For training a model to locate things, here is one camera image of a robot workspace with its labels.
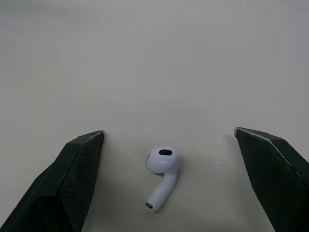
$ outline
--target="earbud stem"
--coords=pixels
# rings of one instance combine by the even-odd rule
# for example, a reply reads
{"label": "earbud stem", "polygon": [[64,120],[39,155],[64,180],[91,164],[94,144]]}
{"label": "earbud stem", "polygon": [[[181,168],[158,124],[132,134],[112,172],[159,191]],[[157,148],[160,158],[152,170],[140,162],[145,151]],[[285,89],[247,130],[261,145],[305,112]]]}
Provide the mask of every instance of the earbud stem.
{"label": "earbud stem", "polygon": [[151,194],[148,199],[146,206],[156,212],[159,210],[160,206],[169,195],[170,191],[173,189],[178,172],[173,172],[169,174],[164,174],[163,180],[160,182],[159,186]]}

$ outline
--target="white earbud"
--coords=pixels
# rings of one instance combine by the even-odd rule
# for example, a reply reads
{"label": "white earbud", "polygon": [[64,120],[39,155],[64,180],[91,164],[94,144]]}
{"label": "white earbud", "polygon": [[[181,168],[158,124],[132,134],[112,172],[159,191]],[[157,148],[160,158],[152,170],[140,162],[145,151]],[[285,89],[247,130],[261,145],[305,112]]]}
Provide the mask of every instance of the white earbud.
{"label": "white earbud", "polygon": [[160,208],[173,189],[180,165],[180,156],[172,147],[156,147],[150,151],[146,168],[152,173],[164,174],[163,180],[146,202],[146,206],[153,212]]}

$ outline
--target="white background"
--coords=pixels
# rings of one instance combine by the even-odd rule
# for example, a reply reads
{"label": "white background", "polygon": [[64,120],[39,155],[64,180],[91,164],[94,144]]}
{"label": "white background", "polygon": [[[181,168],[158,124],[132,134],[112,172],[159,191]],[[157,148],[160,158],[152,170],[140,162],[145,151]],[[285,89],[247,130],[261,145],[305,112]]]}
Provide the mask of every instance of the white background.
{"label": "white background", "polygon": [[[1,0],[0,224],[75,137],[105,130],[86,232],[273,232],[234,127],[308,148],[306,0]],[[159,214],[151,148],[183,157]]]}

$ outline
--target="wireless earbud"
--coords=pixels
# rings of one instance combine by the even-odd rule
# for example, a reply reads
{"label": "wireless earbud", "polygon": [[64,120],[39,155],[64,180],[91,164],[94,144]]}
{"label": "wireless earbud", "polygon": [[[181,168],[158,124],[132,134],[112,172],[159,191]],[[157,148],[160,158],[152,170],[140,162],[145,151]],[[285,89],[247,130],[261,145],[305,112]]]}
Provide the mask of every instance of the wireless earbud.
{"label": "wireless earbud", "polygon": [[163,180],[146,202],[146,206],[153,212],[160,208],[174,187],[180,165],[180,156],[172,147],[156,147],[150,151],[146,168],[152,173],[164,174]]}

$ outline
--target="white table surface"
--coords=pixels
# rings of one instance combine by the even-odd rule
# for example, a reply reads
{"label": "white table surface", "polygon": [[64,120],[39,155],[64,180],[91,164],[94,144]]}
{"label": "white table surface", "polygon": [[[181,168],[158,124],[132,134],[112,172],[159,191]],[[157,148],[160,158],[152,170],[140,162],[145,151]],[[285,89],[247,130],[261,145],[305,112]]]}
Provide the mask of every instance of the white table surface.
{"label": "white table surface", "polygon": [[[85,232],[273,232],[234,127],[309,159],[307,0],[1,0],[0,224],[75,137],[105,130]],[[179,181],[158,214],[151,148]]]}

